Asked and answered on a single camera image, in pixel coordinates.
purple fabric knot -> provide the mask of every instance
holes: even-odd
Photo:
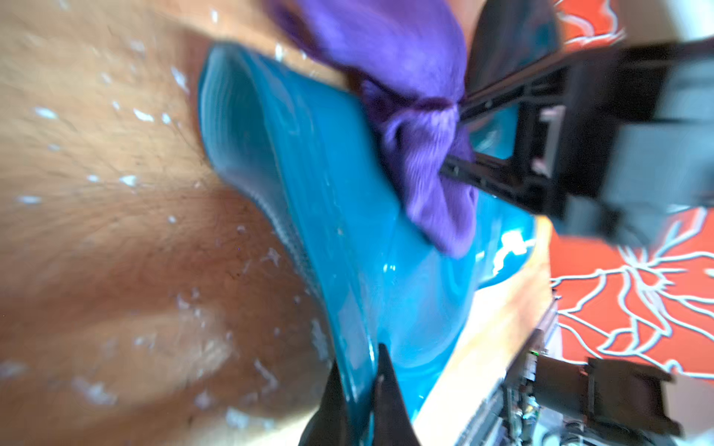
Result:
[[[458,124],[466,44],[443,0],[271,0],[303,50],[363,78],[362,101],[406,214],[439,251],[460,258],[476,231],[476,189],[442,178],[447,154],[473,159]]]

wooden board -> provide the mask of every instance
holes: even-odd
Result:
[[[414,422],[422,445],[454,445],[553,302],[548,241],[538,219],[533,254],[521,271],[474,295],[468,322]]]
[[[0,4],[0,445],[296,444],[316,407],[324,320],[201,147],[214,39],[280,44],[290,67],[346,85],[258,0]],[[231,428],[227,407],[260,419]]]

purple cloth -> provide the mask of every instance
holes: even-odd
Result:
[[[439,251],[460,258],[476,231],[476,189],[438,172],[447,154],[471,160],[457,102],[466,44],[443,0],[271,0],[278,24],[312,57],[361,77],[383,163],[407,216]]]

teal silicone object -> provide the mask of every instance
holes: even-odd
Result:
[[[494,122],[508,127],[515,116],[502,114]],[[402,211],[357,98],[239,45],[211,50],[198,116],[217,174],[268,216],[326,312],[355,432],[368,426],[378,343],[387,345],[416,415],[476,288],[504,280],[528,258],[530,250],[504,248],[503,234],[528,242],[533,219],[482,194],[469,253],[441,255]],[[499,144],[513,150],[506,137]]]

red patterned cloth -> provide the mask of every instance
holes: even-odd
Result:
[[[610,0],[555,5],[572,50],[623,36]],[[628,359],[714,383],[714,215],[673,215],[651,250],[554,235],[550,264],[566,360]]]

